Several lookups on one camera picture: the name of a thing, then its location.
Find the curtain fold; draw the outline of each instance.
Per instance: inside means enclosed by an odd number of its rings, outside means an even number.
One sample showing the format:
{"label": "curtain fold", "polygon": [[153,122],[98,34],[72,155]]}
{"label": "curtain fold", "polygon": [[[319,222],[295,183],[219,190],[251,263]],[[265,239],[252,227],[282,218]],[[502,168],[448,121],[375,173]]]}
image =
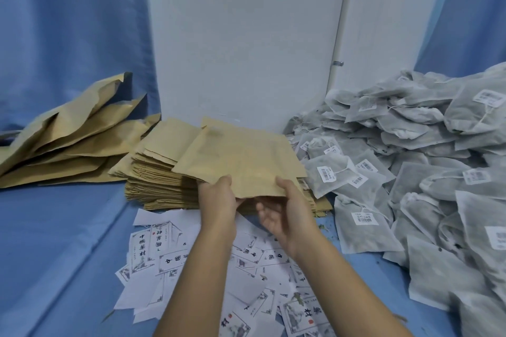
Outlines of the curtain fold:
{"label": "curtain fold", "polygon": [[445,0],[415,66],[462,77],[506,61],[506,0]]}
{"label": "curtain fold", "polygon": [[0,38],[0,131],[124,71],[160,112],[147,0],[0,0]]}

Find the blue table surface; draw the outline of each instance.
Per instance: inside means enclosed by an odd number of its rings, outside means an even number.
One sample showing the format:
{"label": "blue table surface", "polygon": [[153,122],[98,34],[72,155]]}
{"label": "blue table surface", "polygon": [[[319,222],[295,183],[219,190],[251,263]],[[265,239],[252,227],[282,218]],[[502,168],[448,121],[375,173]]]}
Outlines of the blue table surface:
{"label": "blue table surface", "polygon": [[[151,335],[158,320],[132,324],[131,309],[111,314],[137,207],[124,200],[123,183],[0,191],[0,336]],[[340,249],[332,213],[317,222]],[[460,336],[458,316],[409,299],[409,274],[399,266],[378,253],[345,258],[416,337]]]}

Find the pile of tea bags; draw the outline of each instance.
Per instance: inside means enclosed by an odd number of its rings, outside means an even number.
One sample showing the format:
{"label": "pile of tea bags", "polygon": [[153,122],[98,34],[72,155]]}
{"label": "pile of tea bags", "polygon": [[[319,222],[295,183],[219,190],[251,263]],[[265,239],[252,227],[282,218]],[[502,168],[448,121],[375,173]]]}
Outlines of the pile of tea bags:
{"label": "pile of tea bags", "polygon": [[[235,217],[220,336],[335,336],[300,267],[273,235]],[[139,209],[114,309],[133,309],[134,323],[160,319],[200,230],[198,210]]]}
{"label": "pile of tea bags", "polygon": [[384,252],[409,269],[410,297],[460,311],[465,337],[503,334],[506,62],[331,90],[284,134],[315,196],[337,195],[344,253]]}
{"label": "pile of tea bags", "polygon": [[0,151],[0,188],[38,182],[107,182],[107,174],[160,114],[126,120],[144,96],[107,104],[125,72],[93,83],[72,101],[42,113]]}
{"label": "pile of tea bags", "polygon": [[[176,118],[161,121],[109,174],[127,179],[127,199],[146,210],[198,207],[197,180],[215,183],[227,174],[236,197],[283,196],[274,182],[279,175],[300,187],[316,216],[332,209],[324,197],[313,199],[300,179],[306,171],[284,136],[209,117],[201,128]],[[247,200],[239,211],[256,212],[255,201]]]}

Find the white wall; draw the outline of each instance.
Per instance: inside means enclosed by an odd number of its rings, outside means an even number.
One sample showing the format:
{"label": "white wall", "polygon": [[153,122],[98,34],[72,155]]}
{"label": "white wall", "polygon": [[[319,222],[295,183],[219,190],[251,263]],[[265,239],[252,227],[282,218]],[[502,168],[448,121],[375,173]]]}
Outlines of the white wall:
{"label": "white wall", "polygon": [[330,88],[358,91],[413,69],[435,0],[345,0]]}
{"label": "white wall", "polygon": [[149,0],[163,117],[281,131],[325,96],[342,0]]}

